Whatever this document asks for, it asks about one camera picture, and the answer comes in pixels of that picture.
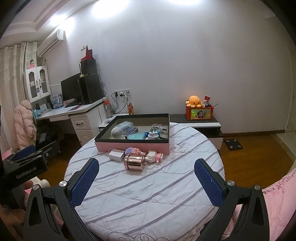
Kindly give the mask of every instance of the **open storage box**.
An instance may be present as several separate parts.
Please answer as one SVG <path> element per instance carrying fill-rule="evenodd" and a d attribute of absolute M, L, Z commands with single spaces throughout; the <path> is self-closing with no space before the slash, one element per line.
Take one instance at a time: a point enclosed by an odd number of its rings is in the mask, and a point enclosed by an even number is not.
<path fill-rule="evenodd" d="M 167 133 L 160 134 L 160 140 L 118 140 L 110 139 L 111 130 L 118 124 L 130 121 L 138 128 L 138 132 L 147 132 L 155 123 L 166 126 Z M 142 152 L 148 153 L 153 150 L 165 155 L 170 154 L 170 116 L 169 114 L 145 114 L 145 115 L 118 115 L 100 134 L 95 138 L 95 144 L 100 152 L 110 152 L 113 149 L 125 150 L 129 147 L 139 148 Z"/>

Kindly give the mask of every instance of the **rose gold cylinder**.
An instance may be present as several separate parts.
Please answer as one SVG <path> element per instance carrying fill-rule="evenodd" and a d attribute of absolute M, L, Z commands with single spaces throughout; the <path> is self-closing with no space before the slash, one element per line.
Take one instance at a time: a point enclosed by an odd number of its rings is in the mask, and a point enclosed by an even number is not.
<path fill-rule="evenodd" d="M 124 167 L 129 170 L 143 171 L 144 160 L 145 158 L 143 156 L 126 156 L 124 158 Z"/>

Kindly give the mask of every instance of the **black box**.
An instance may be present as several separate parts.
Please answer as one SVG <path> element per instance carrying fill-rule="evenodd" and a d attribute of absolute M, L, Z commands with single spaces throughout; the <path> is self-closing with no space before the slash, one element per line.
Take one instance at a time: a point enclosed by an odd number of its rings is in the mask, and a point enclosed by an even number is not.
<path fill-rule="evenodd" d="M 103 98 L 98 74 L 87 74 L 78 80 L 80 96 L 83 104 L 92 104 Z"/>
<path fill-rule="evenodd" d="M 98 70 L 96 68 L 95 59 L 86 59 L 80 62 L 81 64 L 81 73 L 86 74 L 97 74 Z"/>

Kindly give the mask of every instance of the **doll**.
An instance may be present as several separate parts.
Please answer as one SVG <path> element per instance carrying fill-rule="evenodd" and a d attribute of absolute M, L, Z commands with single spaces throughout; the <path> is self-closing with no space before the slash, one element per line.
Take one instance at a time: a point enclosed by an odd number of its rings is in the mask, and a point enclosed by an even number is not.
<path fill-rule="evenodd" d="M 33 59 L 31 59 L 31 61 L 30 61 L 30 69 L 32 69 L 32 68 L 34 68 L 34 60 Z"/>

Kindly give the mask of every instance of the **black speaker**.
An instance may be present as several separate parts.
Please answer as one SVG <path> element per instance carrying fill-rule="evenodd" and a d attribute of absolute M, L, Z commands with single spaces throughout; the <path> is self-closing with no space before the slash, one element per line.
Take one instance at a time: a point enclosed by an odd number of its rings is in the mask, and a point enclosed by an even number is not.
<path fill-rule="evenodd" d="M 96 60 L 95 59 L 86 59 L 80 62 L 81 64 L 81 73 L 86 74 L 97 74 Z"/>

